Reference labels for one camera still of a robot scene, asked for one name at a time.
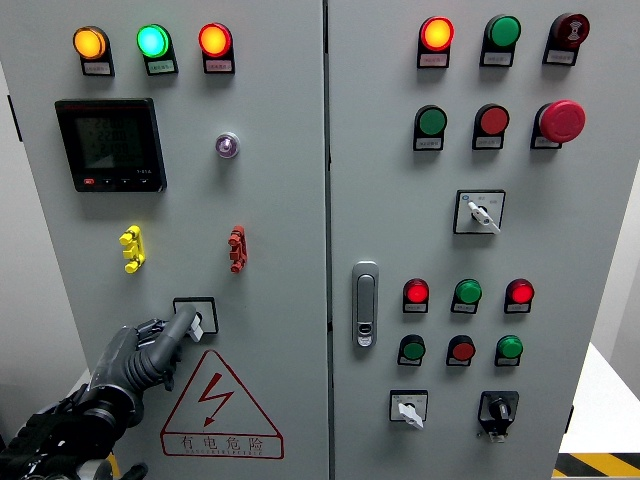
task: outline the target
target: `gray metal panel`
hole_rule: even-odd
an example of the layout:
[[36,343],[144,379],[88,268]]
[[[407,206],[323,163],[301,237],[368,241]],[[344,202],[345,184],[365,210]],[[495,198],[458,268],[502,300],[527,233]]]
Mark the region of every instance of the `gray metal panel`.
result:
[[[591,20],[573,68],[542,66],[549,27],[564,12]],[[478,67],[494,15],[522,23],[512,68]],[[447,70],[416,71],[420,26],[448,16],[456,28]],[[521,480],[549,477],[569,415],[609,262],[638,161],[640,98],[634,52],[636,2],[430,1],[329,5],[332,265],[337,479]],[[530,151],[533,119],[571,98],[587,112],[582,135],[562,150]],[[471,150],[473,119],[486,103],[511,115],[505,148]],[[427,104],[449,124],[440,153],[412,152],[413,120]],[[454,236],[458,189],[507,192],[499,236]],[[378,342],[351,342],[351,269],[380,267]],[[414,277],[431,288],[429,313],[402,312]],[[505,316],[507,284],[530,280],[529,315]],[[451,314],[459,280],[483,287],[477,315]],[[396,365],[404,335],[425,339],[420,368]],[[469,368],[446,367],[449,340],[473,338]],[[506,334],[524,342],[517,368],[493,366]],[[391,423],[389,390],[427,389],[424,431]],[[480,394],[517,390],[504,444],[477,438]]]
[[[197,35],[214,21],[233,34],[233,77],[202,72]],[[178,75],[145,74],[135,38],[148,23],[169,30]],[[84,25],[109,35],[115,78],[81,75],[72,35]],[[4,1],[0,44],[89,364],[122,324],[169,317],[174,297],[217,301],[220,334],[185,348],[172,394],[145,395],[145,419],[121,442],[121,465],[144,460],[157,479],[326,479],[321,2]],[[119,97],[155,101],[164,193],[74,191],[54,101]],[[214,152],[225,131],[241,141],[233,160]],[[142,228],[148,259],[127,275],[118,237],[132,223]],[[246,228],[249,262],[234,276],[227,239],[236,224]],[[163,455],[160,429],[207,348],[220,353],[282,433],[284,460]],[[242,424],[233,399],[224,408]]]

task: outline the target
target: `green push button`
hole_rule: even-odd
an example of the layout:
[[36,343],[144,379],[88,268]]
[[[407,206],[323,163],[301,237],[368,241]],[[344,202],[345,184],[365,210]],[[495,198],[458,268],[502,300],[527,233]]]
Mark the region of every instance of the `green push button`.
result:
[[462,303],[471,305],[482,297],[482,288],[476,280],[463,280],[456,286],[456,297]]
[[498,353],[505,358],[518,358],[523,350],[522,341],[515,335],[502,337],[498,342]]
[[499,47],[509,47],[520,38],[520,22],[516,17],[500,16],[489,26],[489,40]]
[[439,108],[429,108],[420,115],[419,124],[427,135],[437,135],[447,126],[447,116]]
[[420,343],[408,343],[402,349],[402,354],[408,360],[420,360],[424,357],[426,351],[427,350],[424,348],[424,345]]

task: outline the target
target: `green indicator light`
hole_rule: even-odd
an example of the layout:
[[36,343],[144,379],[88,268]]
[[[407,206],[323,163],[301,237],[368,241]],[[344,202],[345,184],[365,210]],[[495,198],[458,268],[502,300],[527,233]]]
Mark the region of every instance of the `green indicator light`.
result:
[[515,17],[498,17],[491,22],[489,39],[499,47],[509,47],[520,38],[520,22]]
[[169,34],[160,25],[147,25],[138,30],[138,48],[150,58],[163,56],[169,50]]
[[508,335],[498,342],[498,352],[505,358],[518,358],[523,351],[522,341],[515,335]]
[[447,117],[442,110],[430,108],[420,116],[420,130],[427,135],[436,135],[444,130],[447,125]]
[[482,288],[475,280],[463,280],[456,286],[456,296],[462,303],[476,303],[482,297]]
[[424,345],[409,343],[402,349],[402,353],[409,360],[420,360],[425,353]]

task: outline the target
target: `red indicator light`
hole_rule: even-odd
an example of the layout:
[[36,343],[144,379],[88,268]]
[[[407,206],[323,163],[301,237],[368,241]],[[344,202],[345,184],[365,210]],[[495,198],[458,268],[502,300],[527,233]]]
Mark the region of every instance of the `red indicator light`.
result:
[[515,303],[530,303],[534,294],[533,285],[524,278],[514,280],[507,287],[507,296]]
[[552,142],[565,143],[580,135],[586,121],[587,116],[578,102],[558,100],[540,115],[540,132]]
[[453,41],[453,23],[446,17],[428,18],[420,30],[420,40],[429,50],[446,50]]
[[198,35],[200,48],[210,57],[222,57],[231,48],[231,33],[221,23],[210,23]]
[[476,347],[471,343],[459,343],[453,347],[453,358],[460,362],[466,362],[476,354]]
[[409,280],[404,286],[404,296],[411,303],[425,303],[429,298],[429,286],[420,278]]
[[480,118],[480,127],[489,135],[498,135],[509,125],[509,114],[502,107],[490,107]]
[[564,48],[578,48],[589,36],[589,20],[580,13],[565,13],[551,25],[551,35]]

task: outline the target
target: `square switch plate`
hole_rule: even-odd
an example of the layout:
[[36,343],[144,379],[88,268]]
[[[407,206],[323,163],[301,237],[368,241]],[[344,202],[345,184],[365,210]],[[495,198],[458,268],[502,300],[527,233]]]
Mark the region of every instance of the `square switch plate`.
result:
[[200,328],[204,333],[218,333],[218,315],[216,301],[213,297],[177,297],[173,299],[173,313],[184,304],[193,305],[202,316]]
[[456,194],[456,211],[453,218],[453,233],[471,235],[493,235],[493,232],[478,223],[471,215],[467,205],[473,202],[493,219],[498,228],[502,225],[502,211],[504,209],[504,190],[458,190]]
[[427,403],[429,392],[427,390],[391,390],[389,392],[389,420],[392,422],[404,422],[404,417],[400,415],[398,404],[413,405],[416,413],[422,421],[427,420]]

